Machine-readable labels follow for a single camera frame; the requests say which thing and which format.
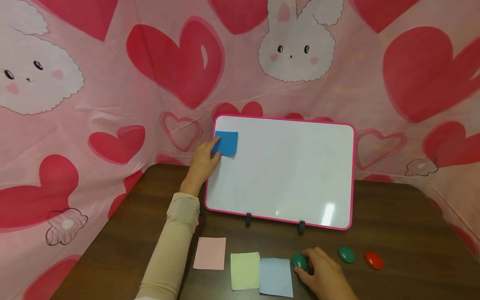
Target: sticky note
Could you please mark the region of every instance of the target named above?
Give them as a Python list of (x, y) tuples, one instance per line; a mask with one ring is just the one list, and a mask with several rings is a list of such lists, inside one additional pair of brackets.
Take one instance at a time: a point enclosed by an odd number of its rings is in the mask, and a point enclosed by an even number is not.
[(199, 238), (194, 269), (223, 270), (225, 267), (225, 244), (227, 238)]
[(230, 254), (232, 290), (259, 287), (259, 262), (258, 252)]
[(217, 136), (220, 136), (220, 141), (215, 144), (212, 153), (215, 154), (220, 151), (223, 156), (234, 156), (237, 152), (239, 133), (228, 131), (215, 131), (215, 137)]
[(261, 294), (293, 298), (290, 260), (262, 258), (259, 273)]

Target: pink sticky note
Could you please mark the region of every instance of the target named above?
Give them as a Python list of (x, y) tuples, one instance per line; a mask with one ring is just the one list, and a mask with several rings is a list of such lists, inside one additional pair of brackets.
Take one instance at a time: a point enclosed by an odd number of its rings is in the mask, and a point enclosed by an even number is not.
[(199, 238), (193, 268), (199, 270), (223, 270), (227, 238)]

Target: wooden table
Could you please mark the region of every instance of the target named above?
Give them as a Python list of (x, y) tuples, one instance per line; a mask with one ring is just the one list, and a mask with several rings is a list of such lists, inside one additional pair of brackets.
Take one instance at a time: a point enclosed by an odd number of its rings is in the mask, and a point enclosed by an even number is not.
[[(149, 168), (102, 229), (54, 300), (132, 300), (165, 223), (172, 194), (187, 167)], [(290, 258), (319, 246), (343, 269), (360, 300), (479, 299), (480, 264), (417, 189), (403, 184), (355, 182), (353, 225), (347, 231), (306, 228), (207, 212), (190, 247), (182, 300), (280, 299), (258, 290), (232, 291), (230, 253), (259, 251), (262, 257)], [(224, 271), (193, 270), (199, 236), (227, 237)], [(357, 257), (346, 264), (337, 248), (349, 246)], [(370, 268), (363, 255), (377, 252), (385, 262)], [(315, 299), (292, 273), (295, 299)]]

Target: cartoon bunny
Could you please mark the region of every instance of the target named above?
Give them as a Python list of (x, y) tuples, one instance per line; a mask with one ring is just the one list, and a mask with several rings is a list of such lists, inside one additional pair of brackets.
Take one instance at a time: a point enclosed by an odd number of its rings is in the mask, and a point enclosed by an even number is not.
[(268, 32), (258, 51), (265, 74), (284, 82), (315, 80), (330, 68), (343, 0), (310, 0), (297, 15), (295, 0), (268, 0)]
[(67, 51), (33, 34), (48, 32), (43, 15), (22, 0), (2, 0), (0, 107), (22, 115), (52, 110), (80, 91), (84, 77)]

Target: bunny ear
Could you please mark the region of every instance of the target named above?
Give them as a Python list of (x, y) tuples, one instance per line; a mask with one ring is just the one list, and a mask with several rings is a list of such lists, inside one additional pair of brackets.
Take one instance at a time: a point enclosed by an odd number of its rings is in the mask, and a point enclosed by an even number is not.
[(317, 23), (333, 25), (342, 16), (342, 11), (343, 0), (310, 0), (300, 17), (313, 15)]
[(26, 35), (48, 32), (47, 22), (35, 6), (22, 0), (2, 0), (0, 26), (10, 26)]
[(283, 23), (297, 18), (295, 0), (268, 0), (268, 23)]

